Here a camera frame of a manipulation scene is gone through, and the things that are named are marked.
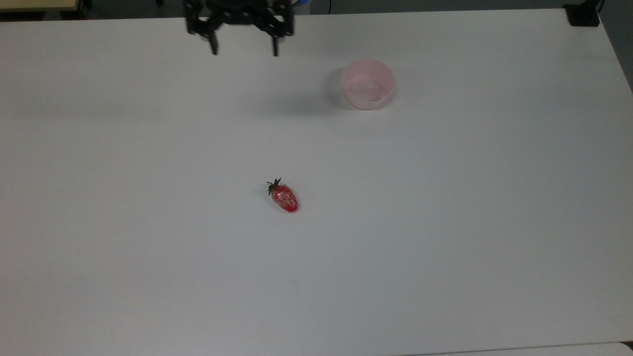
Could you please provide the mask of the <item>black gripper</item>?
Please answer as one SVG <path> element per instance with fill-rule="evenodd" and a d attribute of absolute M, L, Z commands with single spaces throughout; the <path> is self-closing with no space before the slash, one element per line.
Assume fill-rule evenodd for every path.
<path fill-rule="evenodd" d="M 279 38 L 294 34 L 289 0 L 185 0 L 187 32 L 209 38 L 213 55 L 219 54 L 216 31 L 222 25 L 254 26 L 271 36 L 272 53 L 279 57 Z"/>

